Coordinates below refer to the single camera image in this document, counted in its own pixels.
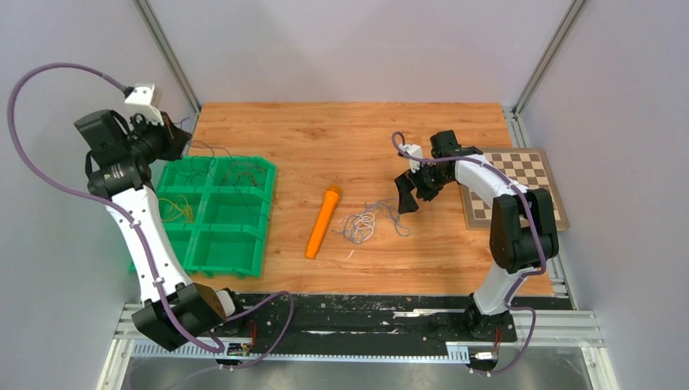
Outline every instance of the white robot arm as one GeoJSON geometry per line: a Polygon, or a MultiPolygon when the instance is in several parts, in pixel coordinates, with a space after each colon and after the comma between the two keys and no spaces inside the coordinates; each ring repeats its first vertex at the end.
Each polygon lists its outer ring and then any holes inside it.
{"type": "Polygon", "coordinates": [[[494,263],[483,284],[471,294],[464,316],[467,333],[477,339],[494,337],[496,325],[509,315],[509,303],[524,279],[540,266],[536,238],[520,218],[530,213],[537,231],[538,245],[545,258],[557,255],[553,201],[544,189],[531,190],[501,174],[475,147],[462,147],[452,130],[431,137],[433,159],[423,158],[421,147],[397,145],[409,159],[409,170],[395,179],[400,195],[399,212],[418,209],[416,198],[430,201],[452,182],[464,184],[492,207],[490,248],[494,263]],[[525,210],[524,196],[529,204],[525,210]]]}
{"type": "Polygon", "coordinates": [[[132,316],[132,321],[139,332],[172,351],[187,338],[168,318],[157,286],[162,287],[180,325],[193,336],[225,323],[242,308],[229,289],[216,292],[194,283],[175,256],[160,218],[149,165],[156,159],[181,158],[191,136],[177,128],[167,113],[158,110],[159,95],[153,84],[137,84],[129,90],[125,104],[131,113],[131,129],[127,120],[113,110],[86,115],[75,122],[75,127],[91,148],[85,164],[89,192],[128,211],[143,231],[153,254],[153,267],[158,271],[154,280],[139,236],[117,210],[106,206],[127,243],[141,287],[144,308],[132,316]],[[96,171],[92,160],[98,165],[96,171]]]}

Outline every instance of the chessboard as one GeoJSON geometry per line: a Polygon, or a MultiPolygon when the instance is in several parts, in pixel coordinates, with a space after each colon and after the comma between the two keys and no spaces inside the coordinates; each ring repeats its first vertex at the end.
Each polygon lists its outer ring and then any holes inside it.
{"type": "MultiPolygon", "coordinates": [[[[542,149],[482,148],[483,155],[496,168],[530,189],[547,189],[552,195],[552,208],[555,212],[555,225],[559,232],[566,230],[570,223],[562,207],[553,173],[550,171],[545,151],[542,149]]],[[[461,200],[468,229],[491,227],[491,208],[479,195],[461,186],[461,200]]]]}

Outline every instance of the green compartment tray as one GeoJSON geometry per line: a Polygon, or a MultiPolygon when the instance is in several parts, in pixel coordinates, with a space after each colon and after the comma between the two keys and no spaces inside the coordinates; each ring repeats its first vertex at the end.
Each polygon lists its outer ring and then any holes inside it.
{"type": "Polygon", "coordinates": [[[261,275],[275,178],[275,165],[260,157],[191,156],[165,166],[158,199],[188,204],[193,214],[190,220],[170,202],[158,204],[187,273],[261,275]]]}

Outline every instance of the wood grain surface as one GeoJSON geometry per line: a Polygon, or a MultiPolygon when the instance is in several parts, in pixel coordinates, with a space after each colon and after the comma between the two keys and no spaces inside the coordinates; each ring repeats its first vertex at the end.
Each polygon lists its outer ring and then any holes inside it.
{"type": "MultiPolygon", "coordinates": [[[[393,181],[409,164],[392,147],[393,131],[430,154],[429,137],[446,129],[463,145],[511,146],[498,104],[206,103],[194,140],[263,156],[277,166],[278,179],[262,276],[193,278],[246,292],[472,293],[492,257],[488,232],[466,230],[457,185],[402,215],[408,237],[379,216],[374,237],[362,245],[329,232],[315,260],[304,256],[328,185],[343,190],[331,222],[337,228],[340,218],[363,212],[365,202],[397,198],[393,181]]],[[[190,154],[210,153],[192,148],[190,154]]],[[[552,295],[553,288],[546,274],[530,278],[519,293],[552,295]]]]}

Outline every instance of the orange toy carrot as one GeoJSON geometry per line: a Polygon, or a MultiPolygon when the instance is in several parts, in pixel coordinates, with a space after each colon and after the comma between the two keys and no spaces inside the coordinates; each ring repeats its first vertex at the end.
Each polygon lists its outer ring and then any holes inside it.
{"type": "Polygon", "coordinates": [[[318,213],[314,231],[311,232],[309,244],[306,246],[306,258],[310,258],[311,260],[316,258],[316,254],[319,252],[321,243],[325,237],[327,225],[330,224],[332,213],[335,212],[335,206],[337,206],[337,202],[340,201],[341,197],[342,188],[334,184],[327,188],[325,196],[323,197],[321,212],[318,213]]]}

